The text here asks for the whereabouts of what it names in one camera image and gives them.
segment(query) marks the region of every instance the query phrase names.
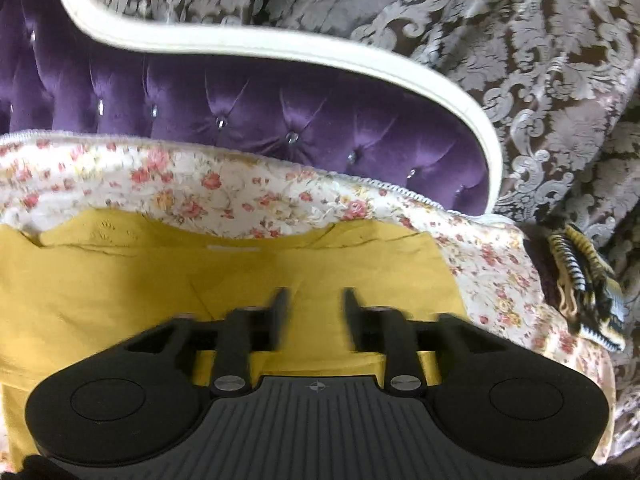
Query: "brown patterned fabric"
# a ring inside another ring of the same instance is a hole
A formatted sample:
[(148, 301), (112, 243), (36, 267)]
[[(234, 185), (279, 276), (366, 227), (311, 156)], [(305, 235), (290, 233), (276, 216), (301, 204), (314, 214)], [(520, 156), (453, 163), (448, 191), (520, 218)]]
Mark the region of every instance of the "brown patterned fabric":
[(640, 442), (640, 93), (632, 96), (640, 0), (101, 1), (143, 19), (350, 38), (457, 82), (502, 141), (496, 212), (519, 222), (567, 216), (607, 247), (635, 341), (614, 356), (620, 401), (612, 456)]

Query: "mustard yellow fabric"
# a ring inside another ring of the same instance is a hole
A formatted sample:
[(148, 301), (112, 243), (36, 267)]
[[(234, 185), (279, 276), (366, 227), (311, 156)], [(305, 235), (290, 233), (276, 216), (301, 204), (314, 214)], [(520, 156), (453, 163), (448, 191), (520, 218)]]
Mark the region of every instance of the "mustard yellow fabric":
[[(0, 382), (14, 465), (35, 452), (23, 413), (38, 382), (178, 313), (221, 319), (289, 287), (281, 349), (253, 356), (254, 380), (261, 374), (382, 380), (380, 355), (351, 351), (340, 302), (347, 286), (364, 304), (394, 306), (412, 319), (439, 312), (466, 317), (431, 236), (375, 221), (227, 240), (139, 214), (89, 210), (34, 238), (0, 226), (0, 251)], [(208, 358), (197, 367), (198, 383), (206, 384)], [(431, 355), (422, 360), (436, 383)]]

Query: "purple tufted upholstery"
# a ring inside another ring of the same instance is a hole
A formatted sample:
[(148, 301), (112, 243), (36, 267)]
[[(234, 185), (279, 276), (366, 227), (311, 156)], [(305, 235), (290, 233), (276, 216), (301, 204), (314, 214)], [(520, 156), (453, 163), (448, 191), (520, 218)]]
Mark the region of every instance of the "purple tufted upholstery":
[(426, 98), (300, 62), (119, 50), (77, 30), (59, 0), (0, 0), (0, 133), (27, 128), (260, 153), (405, 186), (467, 214), (488, 200), (474, 134)]

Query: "white curved frame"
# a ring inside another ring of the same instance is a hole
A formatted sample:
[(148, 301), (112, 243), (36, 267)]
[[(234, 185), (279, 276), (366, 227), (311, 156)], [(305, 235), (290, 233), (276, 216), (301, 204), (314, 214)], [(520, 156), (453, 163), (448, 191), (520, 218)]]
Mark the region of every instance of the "white curved frame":
[(231, 54), (332, 66), (388, 81), (449, 109), (475, 133), (489, 170), (486, 212), (494, 209), (502, 180), (502, 150), (495, 129), (471, 96), (443, 75), (407, 57), (351, 40), (267, 27), (176, 25), (126, 18), (98, 0), (61, 0), (76, 26), (101, 43), (139, 52)]

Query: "damask fabric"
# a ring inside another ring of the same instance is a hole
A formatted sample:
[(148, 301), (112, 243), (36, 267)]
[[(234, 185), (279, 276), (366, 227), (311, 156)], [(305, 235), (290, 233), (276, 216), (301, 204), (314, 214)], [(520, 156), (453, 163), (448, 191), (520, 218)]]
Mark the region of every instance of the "damask fabric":
[[(581, 371), (615, 409), (609, 355), (570, 335), (545, 304), (522, 232), (508, 221), (468, 218), (399, 187), (208, 146), (50, 132), (2, 146), (0, 223), (36, 235), (105, 207), (226, 238), (303, 234), (355, 219), (428, 232), (473, 323)], [(613, 423), (596, 462), (607, 458)]]
[(640, 0), (102, 1), (146, 19), (349, 38), (459, 83), (502, 141), (495, 211), (566, 215), (613, 261), (635, 344), (615, 356), (626, 437), (612, 453), (640, 443)]

